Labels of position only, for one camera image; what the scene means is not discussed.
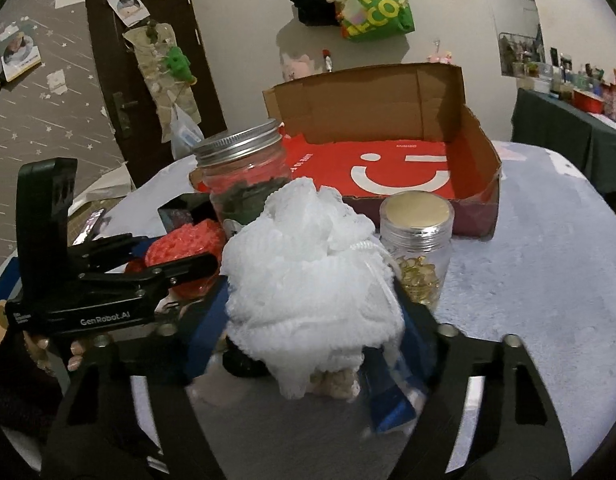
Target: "green dried contents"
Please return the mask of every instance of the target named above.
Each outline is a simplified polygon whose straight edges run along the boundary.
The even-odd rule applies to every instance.
[[[222,220],[230,219],[246,225],[261,215],[265,199],[288,182],[290,179],[286,177],[275,177],[252,185],[240,180],[224,193],[215,195],[213,203]]]
[[[441,283],[437,278],[434,264],[427,264],[425,256],[397,258],[401,268],[401,284],[408,297],[415,303],[429,308],[437,306],[441,295]]]

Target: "star pattern wallpaper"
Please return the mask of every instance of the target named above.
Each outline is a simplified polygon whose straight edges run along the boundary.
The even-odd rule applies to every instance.
[[[54,0],[8,0],[0,34],[9,25],[31,32],[42,63],[0,91],[0,265],[16,248],[23,164],[76,158],[76,196],[123,162],[98,84],[85,3],[56,9]]]

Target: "silver metal lid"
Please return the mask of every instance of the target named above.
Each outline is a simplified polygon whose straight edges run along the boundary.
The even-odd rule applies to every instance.
[[[381,237],[405,248],[433,251],[448,243],[453,234],[453,206],[427,191],[389,196],[381,203],[379,215]]]
[[[279,122],[270,119],[267,123],[242,132],[225,131],[200,142],[194,149],[201,168],[232,162],[263,150],[281,140]]]

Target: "mirror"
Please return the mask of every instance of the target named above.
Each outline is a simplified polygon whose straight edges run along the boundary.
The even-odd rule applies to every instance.
[[[514,76],[515,61],[546,62],[534,0],[489,0],[489,3],[497,30],[501,75]]]

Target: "white plastic bag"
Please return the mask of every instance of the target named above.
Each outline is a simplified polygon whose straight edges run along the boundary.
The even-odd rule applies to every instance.
[[[172,130],[170,147],[174,160],[190,155],[192,149],[203,140],[201,128],[177,105],[172,105],[170,129]]]
[[[228,336],[300,398],[319,372],[356,371],[364,346],[398,346],[404,322],[374,224],[332,187],[298,178],[228,241]]]

